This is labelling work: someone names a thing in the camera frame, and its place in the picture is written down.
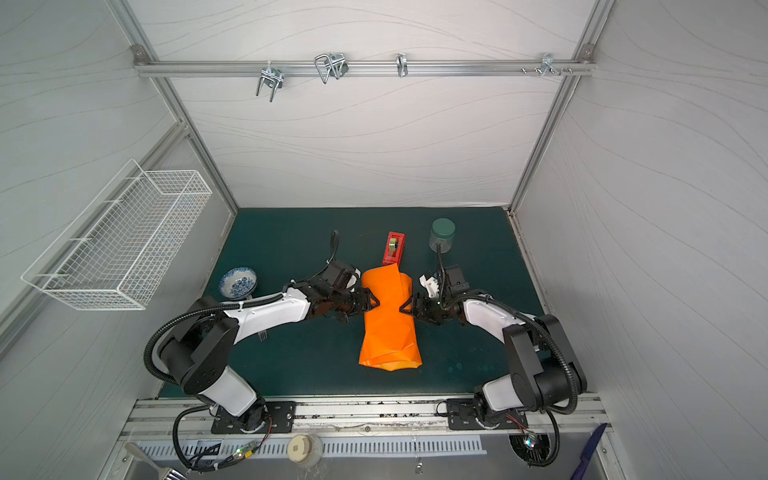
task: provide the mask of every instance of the green lid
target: green lid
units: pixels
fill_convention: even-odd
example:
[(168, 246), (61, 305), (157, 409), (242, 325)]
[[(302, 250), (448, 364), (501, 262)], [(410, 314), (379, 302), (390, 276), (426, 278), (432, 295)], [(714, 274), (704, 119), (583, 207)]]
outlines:
[(449, 240), (456, 233), (456, 225), (447, 218), (439, 218), (432, 222), (432, 235), (441, 239)]

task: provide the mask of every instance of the green mat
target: green mat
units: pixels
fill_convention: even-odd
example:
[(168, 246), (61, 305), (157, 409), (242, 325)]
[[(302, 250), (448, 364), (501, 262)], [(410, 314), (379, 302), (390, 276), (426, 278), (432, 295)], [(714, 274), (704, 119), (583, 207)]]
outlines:
[[(503, 209), (318, 208), (242, 209), (211, 275), (206, 295), (222, 300), (218, 282), (236, 266), (259, 277), (254, 296), (279, 291), (291, 279), (315, 273), (329, 255), (333, 229), (340, 233), (337, 258), (365, 272), (381, 266), (389, 231), (406, 235), (400, 270), (414, 279), (435, 269), (429, 249), (432, 221), (456, 224), (445, 264), (458, 264), (474, 288), (526, 313), (541, 304)], [(179, 313), (187, 305), (179, 305)], [(504, 346), (476, 326), (452, 320), (442, 326), (416, 323), (423, 365), (387, 372), (358, 364), (365, 335), (361, 316), (344, 324), (313, 318), (270, 329), (269, 339), (251, 336), (234, 347), (230, 365), (265, 396), (471, 392), (509, 373)], [(165, 386), (163, 397), (185, 396)]]

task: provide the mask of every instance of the blue and white bowl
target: blue and white bowl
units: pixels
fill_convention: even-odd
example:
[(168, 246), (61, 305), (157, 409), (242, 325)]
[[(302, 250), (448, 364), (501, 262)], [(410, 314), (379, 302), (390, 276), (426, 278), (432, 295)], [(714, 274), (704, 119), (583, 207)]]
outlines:
[(229, 300), (241, 300), (256, 289), (256, 272), (239, 266), (226, 272), (219, 280), (219, 293)]

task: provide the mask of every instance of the white wall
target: white wall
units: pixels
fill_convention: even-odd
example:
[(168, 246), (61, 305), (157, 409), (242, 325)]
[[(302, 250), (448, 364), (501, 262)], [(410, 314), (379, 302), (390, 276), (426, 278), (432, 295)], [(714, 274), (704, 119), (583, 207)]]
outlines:
[(768, 3), (621, 0), (518, 210), (629, 478), (766, 478)]
[[(130, 0), (162, 60), (570, 58), (594, 0)], [(241, 207), (509, 202), (558, 79), (174, 80)]]
[[(0, 6), (0, 312), (19, 275), (131, 157), (174, 124), (102, 0)], [(164, 168), (203, 170), (184, 140)], [(51, 300), (0, 361), (0, 476), (94, 478), (136, 398), (142, 343), (200, 293), (229, 218), (216, 193), (147, 310)]]

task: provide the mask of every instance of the beige cap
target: beige cap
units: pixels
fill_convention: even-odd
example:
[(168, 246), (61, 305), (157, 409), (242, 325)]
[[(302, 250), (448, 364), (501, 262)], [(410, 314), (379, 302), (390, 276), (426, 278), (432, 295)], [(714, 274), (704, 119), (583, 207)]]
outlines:
[(312, 452), (312, 440), (306, 435), (296, 435), (288, 442), (288, 458), (291, 462), (305, 462)]

